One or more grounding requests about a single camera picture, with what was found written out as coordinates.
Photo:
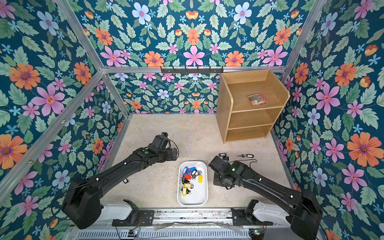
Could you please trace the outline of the black tag key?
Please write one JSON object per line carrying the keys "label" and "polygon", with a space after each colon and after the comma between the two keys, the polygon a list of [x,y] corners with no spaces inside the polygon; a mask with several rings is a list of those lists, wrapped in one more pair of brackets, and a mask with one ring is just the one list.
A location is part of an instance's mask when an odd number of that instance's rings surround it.
{"label": "black tag key", "polygon": [[253,158],[254,158],[254,155],[253,155],[253,154],[241,154],[241,155],[238,155],[238,157],[240,157],[240,158],[253,159]]}
{"label": "black tag key", "polygon": [[219,157],[223,160],[223,161],[226,161],[228,162],[229,161],[229,157],[226,153],[220,153],[219,154]]}

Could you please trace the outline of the white storage tray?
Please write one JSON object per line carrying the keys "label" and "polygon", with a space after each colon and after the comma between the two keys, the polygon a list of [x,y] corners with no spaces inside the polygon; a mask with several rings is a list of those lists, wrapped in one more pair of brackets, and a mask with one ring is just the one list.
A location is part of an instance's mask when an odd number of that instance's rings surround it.
{"label": "white storage tray", "polygon": [[178,202],[183,207],[201,207],[209,198],[208,169],[202,161],[189,161],[178,171]]}

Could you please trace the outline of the pile of colourful key tags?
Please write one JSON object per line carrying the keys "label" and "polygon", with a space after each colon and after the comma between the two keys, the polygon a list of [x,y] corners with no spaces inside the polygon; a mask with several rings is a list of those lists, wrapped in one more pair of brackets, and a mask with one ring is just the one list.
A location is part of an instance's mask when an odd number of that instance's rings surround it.
{"label": "pile of colourful key tags", "polygon": [[197,196],[204,193],[204,176],[201,168],[182,167],[180,176],[182,197]]}

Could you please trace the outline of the wooden shelf cabinet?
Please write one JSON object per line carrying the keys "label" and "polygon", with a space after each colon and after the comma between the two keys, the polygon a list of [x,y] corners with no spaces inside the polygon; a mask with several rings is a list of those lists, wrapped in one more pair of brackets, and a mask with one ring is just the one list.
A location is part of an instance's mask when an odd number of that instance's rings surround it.
{"label": "wooden shelf cabinet", "polygon": [[[255,93],[268,102],[252,106],[247,96]],[[216,118],[223,143],[266,138],[289,98],[289,91],[270,70],[222,73]]]}

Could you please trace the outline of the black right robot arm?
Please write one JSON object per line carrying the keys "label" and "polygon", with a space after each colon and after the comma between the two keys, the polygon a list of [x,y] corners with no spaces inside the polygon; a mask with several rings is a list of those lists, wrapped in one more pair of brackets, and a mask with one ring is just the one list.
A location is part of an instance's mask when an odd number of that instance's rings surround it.
{"label": "black right robot arm", "polygon": [[273,202],[265,205],[251,201],[246,210],[250,224],[272,222],[290,226],[304,240],[315,240],[323,211],[315,194],[309,190],[286,188],[255,172],[240,161],[225,161],[216,156],[209,167],[214,171],[214,185],[230,190],[235,186],[252,190]]}

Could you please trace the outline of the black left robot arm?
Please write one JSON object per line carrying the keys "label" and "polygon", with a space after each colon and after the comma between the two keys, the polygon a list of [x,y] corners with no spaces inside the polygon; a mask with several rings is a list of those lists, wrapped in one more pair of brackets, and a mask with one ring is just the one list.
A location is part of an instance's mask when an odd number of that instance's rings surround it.
{"label": "black left robot arm", "polygon": [[101,198],[131,175],[156,164],[175,161],[179,148],[139,148],[125,160],[93,177],[71,181],[62,211],[81,230],[94,224],[102,214]]}

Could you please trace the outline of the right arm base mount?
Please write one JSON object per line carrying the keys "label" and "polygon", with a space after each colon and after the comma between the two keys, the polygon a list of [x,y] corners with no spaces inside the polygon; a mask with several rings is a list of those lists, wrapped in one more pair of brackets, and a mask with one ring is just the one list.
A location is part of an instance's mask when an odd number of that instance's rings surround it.
{"label": "right arm base mount", "polygon": [[250,210],[231,208],[234,226],[272,226],[272,222],[258,220]]}

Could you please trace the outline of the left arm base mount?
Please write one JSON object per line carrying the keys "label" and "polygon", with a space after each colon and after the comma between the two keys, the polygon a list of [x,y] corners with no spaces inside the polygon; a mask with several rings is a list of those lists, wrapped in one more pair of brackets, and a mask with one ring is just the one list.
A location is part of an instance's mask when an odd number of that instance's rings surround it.
{"label": "left arm base mount", "polygon": [[155,211],[135,210],[125,220],[113,220],[113,227],[148,227],[153,224]]}

